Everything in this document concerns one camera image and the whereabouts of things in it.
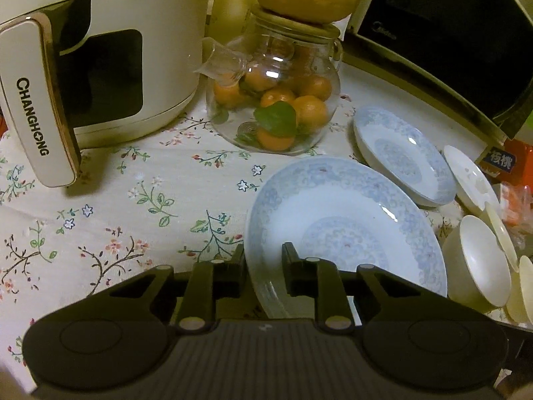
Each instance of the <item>microwave oven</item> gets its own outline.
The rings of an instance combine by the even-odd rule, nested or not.
[[[360,0],[347,33],[500,143],[533,111],[533,0]]]

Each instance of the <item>bowl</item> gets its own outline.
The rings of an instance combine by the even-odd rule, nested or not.
[[[517,323],[533,323],[533,263],[523,255],[519,271],[511,273],[511,296],[507,302],[507,312]]]
[[[389,179],[351,159],[290,163],[263,183],[247,214],[246,263],[266,314],[312,318],[313,299],[287,295],[285,242],[303,259],[327,259],[349,271],[371,263],[447,295],[442,252],[427,219]]]
[[[456,183],[436,147],[390,111],[364,106],[353,118],[355,139],[370,167],[392,180],[421,206],[451,203]]]
[[[496,210],[488,201],[485,202],[485,210],[481,212],[479,219],[483,220],[483,222],[488,225],[492,232],[496,235],[500,248],[507,257],[511,271],[518,272],[518,256],[516,255],[516,250],[514,249],[509,232],[507,231],[507,228],[505,228],[503,221],[496,213]]]
[[[511,293],[511,273],[496,236],[481,219],[467,215],[442,246],[448,296],[479,312],[503,307]]]
[[[479,167],[467,155],[453,146],[444,146],[443,153],[459,184],[457,185],[457,196],[466,208],[474,215],[480,216],[485,209],[485,202],[488,201],[499,214],[498,197]]]

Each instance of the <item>changhong logo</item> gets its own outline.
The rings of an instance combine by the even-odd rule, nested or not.
[[[17,80],[17,89],[19,89],[20,102],[22,103],[22,107],[24,108],[24,112],[26,113],[28,125],[30,126],[31,132],[33,132],[33,137],[35,143],[37,144],[37,148],[39,149],[39,153],[41,154],[41,156],[46,156],[50,153],[50,151],[48,150],[46,141],[44,141],[44,135],[41,132],[37,116],[32,106],[31,95],[29,90],[30,80],[27,78],[19,78]]]

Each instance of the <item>floral tablecloth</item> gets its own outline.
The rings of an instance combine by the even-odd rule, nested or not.
[[[302,156],[361,160],[341,96],[326,136]],[[228,258],[265,179],[297,158],[249,153],[216,134],[202,90],[176,121],[134,142],[82,152],[69,188],[36,180],[18,140],[0,141],[0,361],[34,388],[21,353],[35,320],[157,264],[190,270]],[[440,241],[463,216],[456,202],[423,211]],[[248,284],[219,315],[265,317]]]

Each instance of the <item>plate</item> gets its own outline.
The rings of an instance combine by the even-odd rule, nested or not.
[[[511,236],[509,236],[509,232],[505,228],[503,221],[489,202],[485,202],[485,210],[481,212],[479,218],[494,232],[500,247],[507,257],[509,266],[514,272],[518,272],[518,256],[516,255]]]
[[[444,146],[443,152],[459,184],[457,195],[466,208],[474,215],[480,216],[485,209],[485,203],[489,203],[499,215],[498,197],[479,167],[453,146]]]
[[[424,215],[389,179],[354,160],[294,161],[265,182],[247,215],[246,262],[266,314],[312,318],[313,299],[287,295],[284,242],[301,258],[350,271],[372,263],[447,295],[444,259]]]
[[[401,187],[415,203],[451,203],[456,184],[436,147],[414,126],[382,108],[365,106],[353,118],[357,145],[370,167]]]

